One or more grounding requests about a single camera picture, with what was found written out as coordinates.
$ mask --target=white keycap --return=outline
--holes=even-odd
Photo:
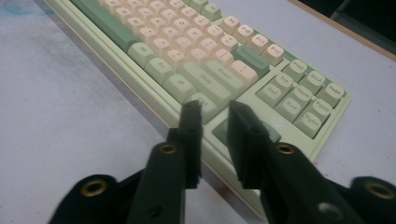
[[[227,49],[219,49],[211,59],[221,63],[224,67],[230,66],[234,61],[233,55]]]
[[[138,34],[140,29],[145,27],[145,23],[137,17],[132,17],[127,20],[126,26],[132,31],[132,33]]]
[[[224,30],[229,35],[232,35],[236,29],[239,28],[240,22],[234,16],[228,16],[224,18],[223,22],[220,24],[221,29]]]
[[[140,0],[140,2],[142,2],[144,7],[148,7],[152,0]]]
[[[194,18],[194,25],[201,31],[204,31],[207,27],[209,27],[210,20],[208,20],[205,16],[199,15]]]
[[[185,35],[195,46],[200,43],[204,38],[204,33],[198,28],[191,28]]]
[[[137,10],[136,17],[140,18],[143,22],[148,22],[149,19],[153,18],[155,16],[154,12],[147,8],[147,7],[142,7]]]
[[[254,30],[248,25],[241,25],[233,34],[239,42],[245,44],[254,36]]]
[[[132,13],[136,13],[137,10],[144,7],[139,0],[128,0],[124,3],[124,6],[131,10]]]
[[[199,65],[204,65],[207,62],[207,54],[202,49],[192,49],[187,55],[187,59]]]
[[[207,55],[212,55],[218,50],[219,45],[215,40],[211,38],[205,38],[197,47],[203,49]]]
[[[282,62],[284,52],[285,50],[283,50],[280,46],[272,44],[270,47],[268,47],[268,49],[262,52],[261,56],[268,60],[271,65],[276,66]]]
[[[166,9],[160,13],[160,17],[163,18],[167,25],[170,25],[177,18],[177,13],[172,9]]]
[[[169,7],[172,8],[175,12],[180,12],[180,10],[183,9],[185,6],[186,4],[180,0],[169,1]]]
[[[190,23],[185,19],[181,19],[181,18],[176,19],[174,22],[172,22],[172,27],[174,27],[182,35],[184,34],[184,32],[186,32],[191,28]]]
[[[232,52],[236,47],[238,47],[238,41],[231,35],[225,35],[219,41],[219,47]]]
[[[178,69],[183,63],[187,61],[186,56],[178,49],[171,49],[163,55],[163,59],[168,62],[173,68]]]
[[[161,1],[153,1],[148,5],[148,8],[151,9],[156,16],[160,15],[165,9],[166,5]]]
[[[159,17],[154,17],[149,20],[147,25],[158,34],[163,28],[166,27],[166,22]]]
[[[247,45],[258,54],[261,54],[268,48],[268,38],[261,34],[256,34],[247,42]]]
[[[116,14],[116,9],[121,7],[121,3],[118,0],[105,0],[105,8],[112,14]]]
[[[173,27],[167,26],[160,32],[160,36],[169,41],[169,43],[173,43],[175,39],[180,37],[180,32]]]
[[[160,57],[171,49],[171,44],[164,38],[155,38],[148,46]]]
[[[259,79],[256,71],[239,60],[231,63],[228,69],[238,75],[248,86],[253,85]]]
[[[224,31],[217,25],[211,25],[206,28],[206,36],[215,41],[220,41],[224,37]]]
[[[132,12],[126,7],[116,9],[116,17],[122,24],[126,24],[128,19],[132,17]]]
[[[183,54],[188,54],[195,48],[194,44],[186,37],[180,37],[173,42],[174,49],[180,50]]]
[[[198,15],[197,11],[192,7],[184,7],[180,10],[181,16],[189,22],[193,22],[194,18]]]
[[[139,39],[146,43],[146,44],[150,44],[151,40],[153,40],[154,38],[157,38],[157,33],[155,33],[155,31],[151,28],[148,27],[143,27],[141,28],[137,34],[136,34]]]

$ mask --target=desk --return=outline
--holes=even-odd
[[[353,94],[315,161],[323,175],[396,185],[396,62],[286,0],[214,2]],[[81,178],[145,166],[166,127],[41,0],[0,0],[0,41],[0,223],[46,223]],[[204,175],[186,223],[262,223]]]

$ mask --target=bolt hole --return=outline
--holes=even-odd
[[[366,187],[370,193],[374,194],[378,198],[389,200],[395,197],[395,192],[382,184],[368,182],[364,185],[364,187]]]
[[[107,189],[107,182],[102,179],[95,179],[87,182],[81,188],[81,194],[85,197],[93,197],[99,195]]]
[[[292,147],[288,147],[285,145],[280,145],[280,146],[276,146],[276,149],[282,153],[282,154],[286,154],[286,155],[290,155],[294,153],[294,148]]]
[[[344,218],[343,212],[331,203],[320,203],[318,209],[324,216],[331,220],[341,220]]]
[[[164,154],[172,154],[177,151],[177,148],[172,145],[165,145],[160,148],[160,151],[161,151],[161,153],[164,153]]]

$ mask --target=mechanical keyboard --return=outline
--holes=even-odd
[[[199,100],[203,162],[264,216],[257,190],[242,189],[226,145],[228,102],[249,105],[273,141],[309,160],[322,149],[350,93],[268,36],[207,0],[46,0],[169,127]]]

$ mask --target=spacebar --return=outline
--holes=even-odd
[[[132,44],[140,42],[136,35],[114,18],[97,0],[70,1],[124,52],[127,52]]]

